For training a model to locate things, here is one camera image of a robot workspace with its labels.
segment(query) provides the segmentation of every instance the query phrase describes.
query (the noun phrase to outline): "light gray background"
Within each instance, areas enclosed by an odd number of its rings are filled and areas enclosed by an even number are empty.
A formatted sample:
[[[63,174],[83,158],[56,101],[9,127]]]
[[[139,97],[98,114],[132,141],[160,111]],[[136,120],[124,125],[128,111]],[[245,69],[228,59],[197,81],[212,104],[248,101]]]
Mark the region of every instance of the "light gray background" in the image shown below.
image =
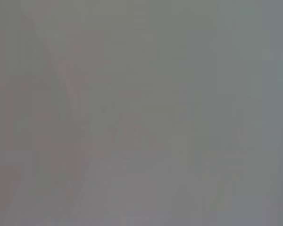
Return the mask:
[[[0,2],[0,225],[283,225],[283,0]]]

